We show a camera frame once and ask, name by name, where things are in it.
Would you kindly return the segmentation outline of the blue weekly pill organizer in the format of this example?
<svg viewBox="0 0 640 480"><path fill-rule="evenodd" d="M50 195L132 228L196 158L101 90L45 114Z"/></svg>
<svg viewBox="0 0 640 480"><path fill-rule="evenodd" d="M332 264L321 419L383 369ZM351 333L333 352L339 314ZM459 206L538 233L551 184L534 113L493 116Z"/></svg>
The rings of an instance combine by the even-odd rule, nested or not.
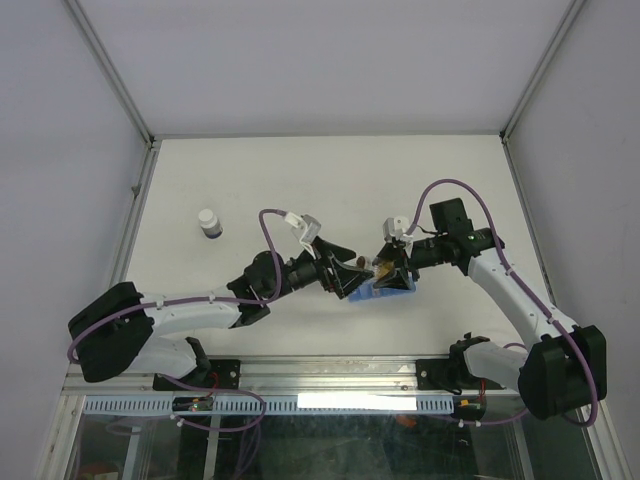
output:
<svg viewBox="0 0 640 480"><path fill-rule="evenodd" d="M357 290L352 292L346 299L351 303L364 302L369 300L378 300L389 297L408 295L416 292L416 282L411 274L411 289L408 291L394 290L394 289L374 289L373 283L375 277L373 277L359 286Z"/></svg>

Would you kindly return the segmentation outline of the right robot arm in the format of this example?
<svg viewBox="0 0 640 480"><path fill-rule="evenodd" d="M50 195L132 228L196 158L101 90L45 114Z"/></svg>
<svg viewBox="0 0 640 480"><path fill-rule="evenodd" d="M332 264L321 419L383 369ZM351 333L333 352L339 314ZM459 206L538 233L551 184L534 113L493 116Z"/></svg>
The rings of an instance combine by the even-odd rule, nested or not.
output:
<svg viewBox="0 0 640 480"><path fill-rule="evenodd" d="M501 239L477 229L459 198L429 207L435 230L414 239L402 216L382 226L385 244L374 264L375 288L410 289L422 269L451 265L497 305L521 339L516 350L485 336L466 334L449 348L444 366L429 373L439 388L458 394L482 380L516 391L537 419L597 408L607 394L606 339L594 325L579 326L518 276Z"/></svg>

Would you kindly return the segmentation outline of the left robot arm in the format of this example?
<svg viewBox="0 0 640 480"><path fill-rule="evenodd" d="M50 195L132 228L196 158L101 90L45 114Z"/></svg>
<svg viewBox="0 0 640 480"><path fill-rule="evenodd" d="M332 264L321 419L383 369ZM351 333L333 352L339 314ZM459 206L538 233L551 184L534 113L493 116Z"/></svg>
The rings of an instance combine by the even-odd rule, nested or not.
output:
<svg viewBox="0 0 640 480"><path fill-rule="evenodd" d="M210 366L191 332L249 327L269 315L270 303L314 283L344 299L373 275L354 251L316 238L309 250L289 260L270 251L257 254L238 278L205 294L144 295L133 282L121 282L69 321L69 355L88 383L137 372L198 388L208 380Z"/></svg>

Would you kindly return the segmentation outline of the clear bottle orange pills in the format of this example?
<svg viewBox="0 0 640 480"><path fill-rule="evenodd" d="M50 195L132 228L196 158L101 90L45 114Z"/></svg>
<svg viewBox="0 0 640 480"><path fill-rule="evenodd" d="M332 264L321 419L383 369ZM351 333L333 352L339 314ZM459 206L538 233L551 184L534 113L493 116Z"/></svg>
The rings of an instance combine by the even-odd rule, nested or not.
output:
<svg viewBox="0 0 640 480"><path fill-rule="evenodd" d="M362 269L371 271L376 279L383 278L394 270L392 261L375 261L373 257L363 257L366 259L366 264Z"/></svg>

